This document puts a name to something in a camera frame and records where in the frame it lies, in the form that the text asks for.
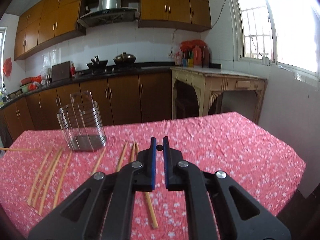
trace beige wooden desk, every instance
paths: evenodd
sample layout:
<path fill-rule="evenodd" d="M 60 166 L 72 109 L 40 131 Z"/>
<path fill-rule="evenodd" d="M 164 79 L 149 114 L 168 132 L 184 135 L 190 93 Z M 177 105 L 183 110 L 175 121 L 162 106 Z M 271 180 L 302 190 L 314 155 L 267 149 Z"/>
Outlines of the beige wooden desk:
<path fill-rule="evenodd" d="M 266 79 L 245 73 L 214 68 L 172 67 L 172 119 L 176 119 L 176 82 L 181 81 L 192 86 L 196 92 L 199 116 L 208 115 L 208 111 L 218 96 L 224 91 L 255 91 L 257 104 L 253 122 L 259 121 Z"/>

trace backsplash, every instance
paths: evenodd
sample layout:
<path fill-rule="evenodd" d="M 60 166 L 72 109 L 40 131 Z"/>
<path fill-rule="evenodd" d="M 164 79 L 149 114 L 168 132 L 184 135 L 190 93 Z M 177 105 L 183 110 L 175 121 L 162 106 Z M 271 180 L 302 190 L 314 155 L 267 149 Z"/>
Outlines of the backsplash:
<path fill-rule="evenodd" d="M 95 55 L 108 60 L 127 52 L 136 62 L 172 61 L 168 54 L 179 49 L 185 40 L 200 39 L 200 33 L 165 28 L 138 28 L 138 22 L 117 23 L 87 29 L 87 35 L 61 42 L 25 60 L 26 77 L 37 76 L 43 67 L 71 61 L 76 70 L 88 69 L 86 63 Z"/>

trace white wall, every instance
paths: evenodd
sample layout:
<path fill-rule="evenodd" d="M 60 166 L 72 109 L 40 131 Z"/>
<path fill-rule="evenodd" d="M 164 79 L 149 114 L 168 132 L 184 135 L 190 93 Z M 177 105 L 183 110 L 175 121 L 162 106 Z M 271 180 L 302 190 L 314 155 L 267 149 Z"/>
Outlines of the white wall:
<path fill-rule="evenodd" d="M 14 43 L 18 26 L 19 16 L 4 14 L 0 20 L 0 27 L 6 27 L 6 36 L 4 40 L 3 61 L 11 58 L 12 72 L 7 78 L 4 75 L 4 84 L 9 93 L 20 89 L 20 80 L 26 77 L 24 60 L 14 61 Z"/>
<path fill-rule="evenodd" d="M 223 1 L 209 0 L 212 23 L 217 20 Z M 201 33 L 201 38 L 212 50 L 212 62 L 220 63 L 222 69 L 268 78 L 259 125 L 293 147 L 307 163 L 298 189 L 304 197 L 310 195 L 320 183 L 320 83 L 310 78 L 299 81 L 293 72 L 276 66 L 233 58 L 235 41 L 228 0 L 217 25 Z M 251 118 L 255 100 L 252 92 L 224 93 L 222 110 L 236 110 Z"/>
<path fill-rule="evenodd" d="M 72 61 L 76 70 L 88 69 L 86 63 L 95 55 L 107 59 L 122 52 L 133 54 L 136 62 L 172 61 L 168 54 L 172 49 L 174 29 L 138 28 L 137 22 L 117 23 L 87 29 L 87 35 L 56 44 L 26 59 L 26 76 L 39 75 L 43 67 Z M 200 33 L 177 30 L 174 34 L 173 51 L 184 40 L 199 39 Z"/>

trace silver screw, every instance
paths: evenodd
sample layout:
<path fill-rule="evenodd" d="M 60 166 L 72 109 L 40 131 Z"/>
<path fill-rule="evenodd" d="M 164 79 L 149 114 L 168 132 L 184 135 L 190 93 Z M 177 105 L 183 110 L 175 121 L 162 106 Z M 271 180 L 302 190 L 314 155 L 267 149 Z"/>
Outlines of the silver screw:
<path fill-rule="evenodd" d="M 139 161 L 135 161 L 133 163 L 131 163 L 131 166 L 134 168 L 141 168 L 142 167 L 142 163 Z"/>
<path fill-rule="evenodd" d="M 99 180 L 99 179 L 103 179 L 104 178 L 104 173 L 99 171 L 99 172 L 96 172 L 93 177 L 96 179 L 96 180 Z"/>
<path fill-rule="evenodd" d="M 185 168 L 189 166 L 189 163 L 187 161 L 179 161 L 178 166 L 181 168 Z"/>
<path fill-rule="evenodd" d="M 224 171 L 217 171 L 216 175 L 219 179 L 224 179 L 227 176 Z"/>

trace wire basket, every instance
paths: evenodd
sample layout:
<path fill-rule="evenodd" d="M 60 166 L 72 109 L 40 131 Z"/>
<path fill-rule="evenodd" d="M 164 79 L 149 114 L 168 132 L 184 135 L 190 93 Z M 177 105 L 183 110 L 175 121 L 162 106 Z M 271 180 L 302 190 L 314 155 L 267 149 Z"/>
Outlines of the wire basket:
<path fill-rule="evenodd" d="M 57 118 L 70 149 L 94 152 L 106 145 L 99 106 L 91 92 L 70 94 L 71 104 L 59 109 Z"/>

